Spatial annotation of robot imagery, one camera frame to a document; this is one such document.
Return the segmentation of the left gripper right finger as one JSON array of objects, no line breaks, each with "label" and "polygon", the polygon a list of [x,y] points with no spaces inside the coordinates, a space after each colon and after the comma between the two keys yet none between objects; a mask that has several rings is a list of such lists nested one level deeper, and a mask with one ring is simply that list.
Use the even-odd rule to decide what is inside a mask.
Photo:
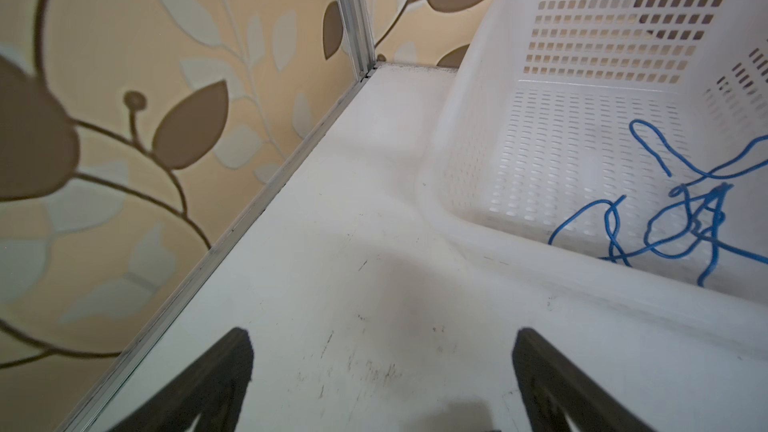
[{"label": "left gripper right finger", "polygon": [[533,328],[517,332],[511,360],[534,431],[649,431]]}]

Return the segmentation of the left white plastic basket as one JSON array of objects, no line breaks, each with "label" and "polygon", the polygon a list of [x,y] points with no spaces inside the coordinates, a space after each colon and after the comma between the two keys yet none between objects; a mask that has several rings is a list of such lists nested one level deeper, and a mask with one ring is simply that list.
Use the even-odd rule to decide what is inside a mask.
[{"label": "left white plastic basket", "polygon": [[767,0],[493,0],[416,181],[468,260],[767,355]]}]

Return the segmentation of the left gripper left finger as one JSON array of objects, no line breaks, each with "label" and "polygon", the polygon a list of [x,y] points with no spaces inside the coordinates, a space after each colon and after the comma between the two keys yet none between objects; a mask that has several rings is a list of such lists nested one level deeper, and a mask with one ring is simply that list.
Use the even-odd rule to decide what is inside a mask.
[{"label": "left gripper left finger", "polygon": [[233,431],[248,385],[254,352],[249,334],[233,328],[114,431]]}]

